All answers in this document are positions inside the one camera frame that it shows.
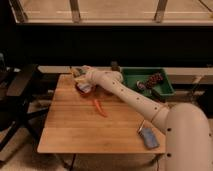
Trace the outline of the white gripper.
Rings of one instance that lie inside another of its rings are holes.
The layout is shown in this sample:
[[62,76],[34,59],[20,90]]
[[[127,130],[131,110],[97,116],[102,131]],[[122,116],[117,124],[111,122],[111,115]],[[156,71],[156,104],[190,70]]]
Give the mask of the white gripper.
[[92,82],[87,78],[87,74],[91,70],[90,66],[84,65],[82,67],[75,67],[75,68],[82,68],[82,69],[85,70],[85,74],[84,75],[81,75],[79,77],[74,77],[75,82],[88,82],[88,83],[92,84]]

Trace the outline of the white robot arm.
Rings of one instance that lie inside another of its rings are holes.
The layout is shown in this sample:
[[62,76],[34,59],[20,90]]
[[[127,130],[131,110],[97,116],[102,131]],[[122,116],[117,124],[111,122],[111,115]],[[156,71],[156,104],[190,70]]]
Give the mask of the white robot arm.
[[80,84],[98,85],[116,95],[165,135],[165,171],[213,171],[213,132],[196,105],[169,108],[125,86],[118,71],[83,66]]

